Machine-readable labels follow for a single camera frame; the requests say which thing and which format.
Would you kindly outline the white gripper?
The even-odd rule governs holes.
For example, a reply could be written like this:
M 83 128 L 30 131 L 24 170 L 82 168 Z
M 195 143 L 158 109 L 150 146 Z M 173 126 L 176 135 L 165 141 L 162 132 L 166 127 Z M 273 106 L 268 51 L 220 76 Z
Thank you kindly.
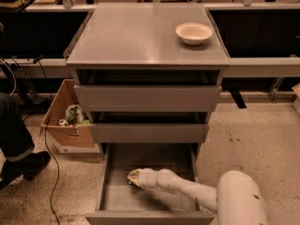
M 136 169 L 127 175 L 128 181 L 141 188 L 160 189 L 158 184 L 158 171 L 152 169 Z

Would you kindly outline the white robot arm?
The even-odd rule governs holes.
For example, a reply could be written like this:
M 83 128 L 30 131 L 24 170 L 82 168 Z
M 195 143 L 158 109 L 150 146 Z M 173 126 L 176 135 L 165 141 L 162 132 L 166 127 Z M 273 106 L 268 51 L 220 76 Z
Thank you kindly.
M 127 179 L 143 189 L 185 195 L 215 213 L 218 225 L 268 225 L 263 195 L 256 182 L 243 172 L 225 172 L 217 187 L 188 181 L 167 169 L 136 169 Z

